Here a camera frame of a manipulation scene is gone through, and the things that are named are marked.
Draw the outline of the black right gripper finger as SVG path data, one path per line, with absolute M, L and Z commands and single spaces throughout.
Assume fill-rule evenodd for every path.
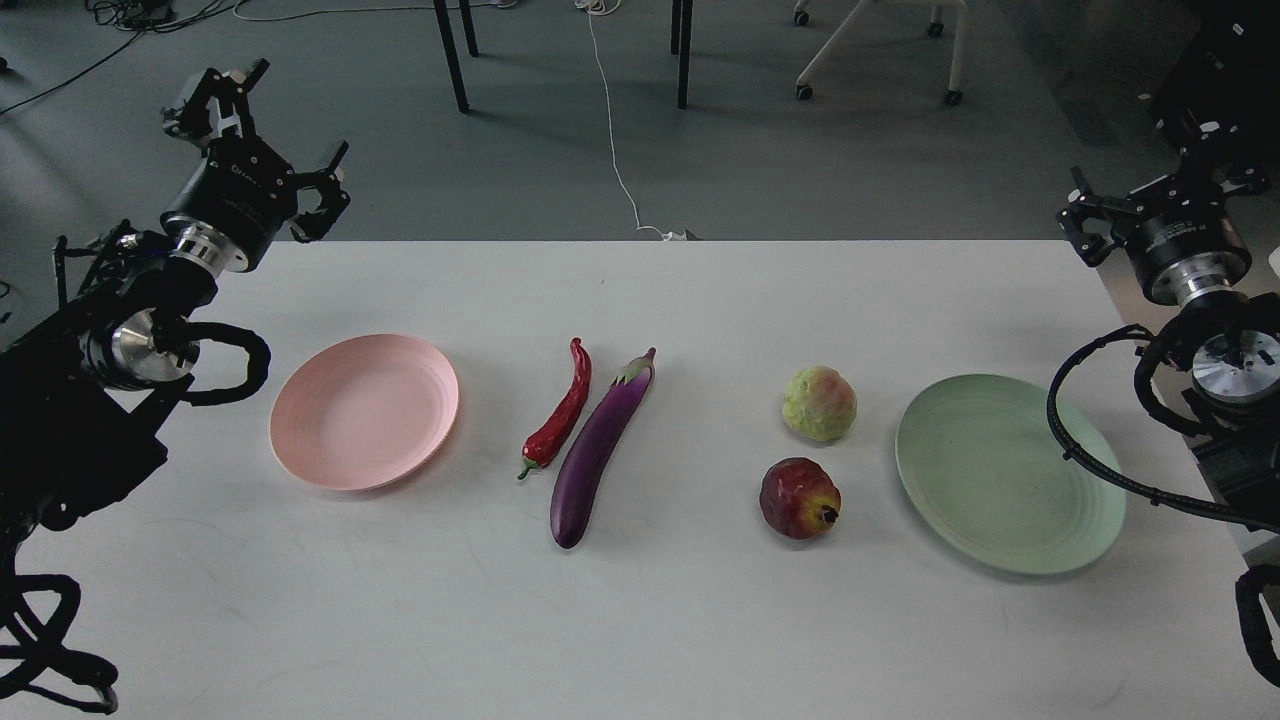
M 1271 190 L 1271 177 L 1249 133 L 1234 120 L 1156 120 L 1179 165 L 1155 182 L 1160 199 L 1222 201 Z
M 1070 168 L 1073 190 L 1057 213 L 1059 228 L 1087 266 L 1100 266 L 1129 237 L 1140 219 L 1139 204 L 1097 193 L 1080 167 Z

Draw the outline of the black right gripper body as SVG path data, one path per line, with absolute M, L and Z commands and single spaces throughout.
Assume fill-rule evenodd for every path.
M 1253 265 L 1226 209 L 1225 193 L 1180 192 L 1125 201 L 1112 237 L 1124 249 L 1146 300 L 1184 307 L 1220 290 L 1234 290 Z

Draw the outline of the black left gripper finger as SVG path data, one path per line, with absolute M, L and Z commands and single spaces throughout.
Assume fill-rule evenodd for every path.
M 349 195 L 342 187 L 340 163 L 349 151 L 349 143 L 342 140 L 325 167 L 308 172 L 293 172 L 288 179 L 288 188 L 294 192 L 294 199 L 300 202 L 300 196 L 305 192 L 315 192 L 317 201 L 307 211 L 298 210 L 289 220 L 288 227 L 296 242 L 311 243 L 323 240 L 338 222 L 340 215 L 349 206 Z
M 256 140 L 250 92 L 270 68 L 265 58 L 246 70 L 207 68 L 192 76 L 175 102 L 163 109 L 163 131 L 200 149 L 225 138 Z

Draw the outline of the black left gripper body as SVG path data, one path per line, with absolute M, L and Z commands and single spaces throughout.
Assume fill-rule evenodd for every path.
M 172 237 L 189 227 L 214 231 L 236 250 L 230 269 L 252 272 L 297 213 L 292 176 L 293 167 L 260 138 L 215 138 L 160 215 L 161 227 Z

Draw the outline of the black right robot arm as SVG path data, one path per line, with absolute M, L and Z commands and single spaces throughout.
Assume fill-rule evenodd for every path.
M 1068 461 L 1126 492 L 1192 516 L 1277 533 L 1277 295 L 1242 291 L 1253 258 L 1228 200 L 1268 191 L 1234 120 L 1180 110 L 1157 119 L 1178 150 L 1176 170 L 1124 196 L 1096 192 L 1080 168 L 1057 223 L 1089 268 L 1123 251 L 1143 297 L 1172 307 L 1158 331 L 1130 324 L 1091 341 L 1056 370 L 1046 400 L 1052 437 Z M 1107 468 L 1065 427 L 1059 391 L 1071 370 L 1120 341 L 1137 345 L 1133 388 L 1146 414 L 1193 439 L 1212 500 L 1133 480 Z

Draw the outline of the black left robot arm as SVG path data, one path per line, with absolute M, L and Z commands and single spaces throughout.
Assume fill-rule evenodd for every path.
M 282 229 L 321 240 L 349 206 L 339 143 L 298 172 L 257 132 L 250 94 L 269 61 L 209 68 L 164 109 L 163 128 L 200 161 L 159 231 L 120 222 L 52 250 L 58 310 L 3 351 L 3 696 L 114 714 L 116 667 L 67 647 L 81 607 L 67 575 L 17 569 L 38 528 L 60 532 L 123 501 L 168 459 L 157 434 L 182 404 L 237 404 L 268 379 L 265 340 L 196 322 L 227 273 L 255 270 Z

